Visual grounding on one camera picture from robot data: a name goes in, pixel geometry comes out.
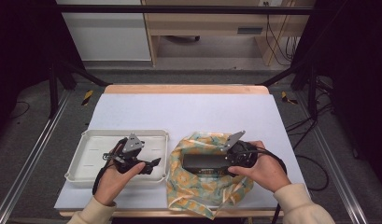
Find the hand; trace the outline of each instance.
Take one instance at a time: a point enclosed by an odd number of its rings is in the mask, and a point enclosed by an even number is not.
[[[261,141],[250,142],[250,144],[264,148]],[[278,161],[261,153],[258,155],[257,162],[255,162],[253,167],[231,166],[228,168],[228,171],[236,175],[245,175],[257,182],[261,187],[272,192],[276,192],[276,190],[290,184],[290,180]]]
[[[114,165],[109,166],[100,179],[94,199],[103,205],[111,206],[124,186],[126,186],[131,178],[138,175],[144,166],[145,163],[140,162],[124,174],[119,173]]]

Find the white table surface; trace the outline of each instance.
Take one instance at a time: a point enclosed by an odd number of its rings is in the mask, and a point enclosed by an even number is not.
[[[168,154],[193,132],[237,133],[243,141],[262,140],[285,162],[292,183],[304,183],[275,99],[270,94],[103,94],[89,130],[156,130],[169,134]],[[65,182],[55,204],[58,210],[82,209],[92,189]],[[119,209],[167,210],[165,182],[125,188],[115,200]],[[235,209],[276,207],[272,193],[257,184]]]

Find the beige sleeve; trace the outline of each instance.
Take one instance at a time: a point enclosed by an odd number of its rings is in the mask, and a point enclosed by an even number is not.
[[[94,197],[81,212],[76,212],[69,224],[106,224],[116,209],[114,206],[105,206],[97,202]]]
[[[283,212],[283,223],[334,223],[330,214],[311,201],[304,184],[291,184],[275,192]]]

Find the tray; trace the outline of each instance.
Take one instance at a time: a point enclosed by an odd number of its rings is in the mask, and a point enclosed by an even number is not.
[[[165,130],[88,130],[82,133],[65,178],[78,187],[92,188],[98,172],[106,164],[103,154],[131,133],[145,142],[137,156],[139,160],[162,159],[150,175],[136,175],[127,185],[146,186],[163,181],[166,177],[168,141],[168,133]]]

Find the patterned cloth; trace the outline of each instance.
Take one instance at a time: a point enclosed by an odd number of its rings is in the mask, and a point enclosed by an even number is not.
[[[205,178],[182,168],[184,154],[224,154],[220,148],[228,136],[228,133],[194,133],[178,143],[169,158],[167,203],[170,210],[190,210],[214,219],[222,206],[235,205],[252,189],[254,182],[242,175]]]

